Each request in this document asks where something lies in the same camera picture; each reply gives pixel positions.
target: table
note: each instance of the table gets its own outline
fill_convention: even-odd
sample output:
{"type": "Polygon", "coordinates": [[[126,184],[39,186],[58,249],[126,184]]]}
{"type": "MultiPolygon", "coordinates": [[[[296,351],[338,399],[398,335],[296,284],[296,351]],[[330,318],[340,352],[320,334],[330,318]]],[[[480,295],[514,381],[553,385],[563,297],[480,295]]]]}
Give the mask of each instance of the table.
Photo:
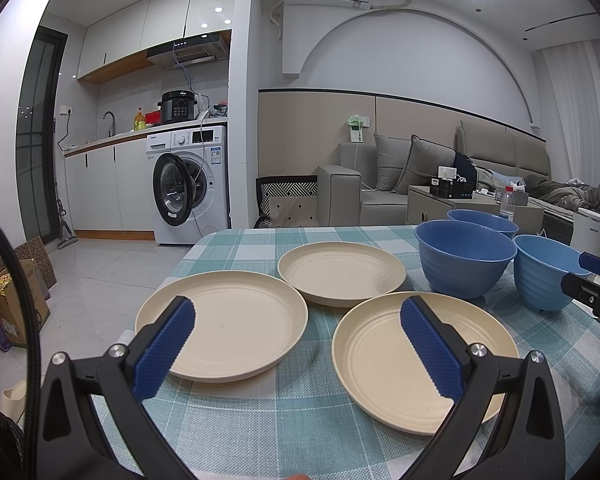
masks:
{"type": "MultiPolygon", "coordinates": [[[[210,270],[276,275],[280,256],[311,242],[343,240],[380,247],[407,269],[403,290],[430,290],[413,226],[229,230],[206,236],[177,265],[178,278],[210,270]]],[[[509,330],[520,355],[546,355],[557,387],[566,440],[567,478],[600,440],[600,326],[571,303],[542,316],[522,307],[512,265],[474,301],[509,330]]],[[[194,384],[168,376],[144,406],[184,463],[201,479],[397,479],[429,437],[401,433],[352,402],[331,363],[331,337],[346,311],[310,308],[301,341],[274,369],[232,384],[194,384]]],[[[137,470],[106,404],[96,409],[120,463],[137,470]]],[[[482,425],[462,468],[477,461],[493,421],[482,425]]]]}
{"type": "MultiPolygon", "coordinates": [[[[429,186],[409,186],[407,224],[418,225],[427,220],[446,220],[452,209],[474,209],[492,215],[500,214],[500,203],[492,196],[474,191],[473,198],[442,198],[429,193],[429,186]]],[[[531,202],[517,205],[513,221],[520,228],[518,234],[538,234],[542,229],[544,209],[531,202]]]]}

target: faucet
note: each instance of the faucet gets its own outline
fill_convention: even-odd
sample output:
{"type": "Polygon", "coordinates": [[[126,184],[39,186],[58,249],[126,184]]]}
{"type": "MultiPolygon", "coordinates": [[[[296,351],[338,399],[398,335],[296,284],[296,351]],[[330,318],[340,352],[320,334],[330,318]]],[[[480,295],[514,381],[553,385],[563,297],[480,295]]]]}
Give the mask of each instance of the faucet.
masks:
{"type": "Polygon", "coordinates": [[[113,114],[113,112],[111,111],[107,111],[104,112],[104,115],[102,116],[103,119],[107,118],[107,115],[111,115],[111,119],[112,119],[112,124],[111,124],[111,130],[113,130],[113,133],[111,132],[111,130],[109,130],[109,135],[107,137],[113,137],[116,135],[116,116],[113,114]]]}

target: dark blue bowl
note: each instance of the dark blue bowl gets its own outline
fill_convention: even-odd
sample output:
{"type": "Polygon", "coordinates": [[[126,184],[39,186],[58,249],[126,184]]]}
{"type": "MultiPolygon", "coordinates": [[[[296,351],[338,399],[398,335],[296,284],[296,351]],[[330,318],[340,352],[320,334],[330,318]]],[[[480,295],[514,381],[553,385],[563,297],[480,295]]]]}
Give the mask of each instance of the dark blue bowl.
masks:
{"type": "Polygon", "coordinates": [[[518,246],[513,277],[523,303],[539,312],[555,312],[570,304],[573,298],[562,293],[560,282],[567,272],[590,275],[578,264],[580,253],[542,236],[518,235],[513,241],[518,246]]]}
{"type": "Polygon", "coordinates": [[[461,222],[484,225],[485,227],[489,227],[512,239],[520,230],[517,225],[506,218],[490,215],[489,213],[484,213],[482,211],[474,211],[472,209],[452,209],[446,213],[446,217],[449,218],[449,220],[459,220],[461,222]]]}
{"type": "Polygon", "coordinates": [[[420,263],[431,286],[471,300],[487,293],[516,257],[515,243],[478,224],[433,220],[416,227],[420,263]]]}

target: white cabinet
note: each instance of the white cabinet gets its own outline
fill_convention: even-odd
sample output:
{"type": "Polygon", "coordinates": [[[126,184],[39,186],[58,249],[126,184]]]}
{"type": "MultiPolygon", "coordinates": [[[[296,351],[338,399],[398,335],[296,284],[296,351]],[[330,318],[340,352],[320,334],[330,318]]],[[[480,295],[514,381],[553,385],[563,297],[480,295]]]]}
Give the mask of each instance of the white cabinet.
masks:
{"type": "Polygon", "coordinates": [[[184,37],[189,0],[151,0],[140,50],[184,37]]]}
{"type": "Polygon", "coordinates": [[[116,181],[122,228],[125,231],[152,231],[153,193],[149,189],[146,140],[115,145],[116,181]]]}
{"type": "Polygon", "coordinates": [[[116,183],[115,146],[88,152],[87,175],[91,191],[94,229],[121,230],[118,185],[116,183]]]}
{"type": "Polygon", "coordinates": [[[184,35],[198,36],[205,32],[217,32],[232,28],[235,0],[190,0],[187,13],[187,26],[184,35]]]}
{"type": "Polygon", "coordinates": [[[140,50],[148,9],[149,0],[142,0],[106,18],[111,30],[107,40],[107,64],[140,50]]]}
{"type": "Polygon", "coordinates": [[[80,54],[78,78],[104,65],[109,34],[109,23],[106,18],[94,23],[87,29],[82,44],[82,54],[80,54]]]}
{"type": "Polygon", "coordinates": [[[149,0],[125,7],[87,29],[78,78],[140,50],[149,0]]]}
{"type": "Polygon", "coordinates": [[[88,176],[88,157],[93,152],[78,153],[64,160],[69,211],[74,229],[94,229],[91,190],[88,176]]]}

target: gray pillow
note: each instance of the gray pillow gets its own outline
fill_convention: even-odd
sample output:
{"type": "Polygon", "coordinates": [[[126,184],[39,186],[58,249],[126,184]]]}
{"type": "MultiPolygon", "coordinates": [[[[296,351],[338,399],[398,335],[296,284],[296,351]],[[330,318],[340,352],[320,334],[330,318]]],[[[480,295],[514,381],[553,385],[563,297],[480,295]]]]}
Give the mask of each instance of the gray pillow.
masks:
{"type": "Polygon", "coordinates": [[[431,177],[438,176],[438,166],[451,167],[455,160],[456,152],[448,146],[412,135],[411,153],[394,193],[406,195],[409,193],[409,186],[428,186],[431,177]]]}
{"type": "Polygon", "coordinates": [[[409,139],[396,139],[374,134],[376,151],[378,152],[378,184],[380,191],[391,191],[409,160],[411,141],[409,139]]]}

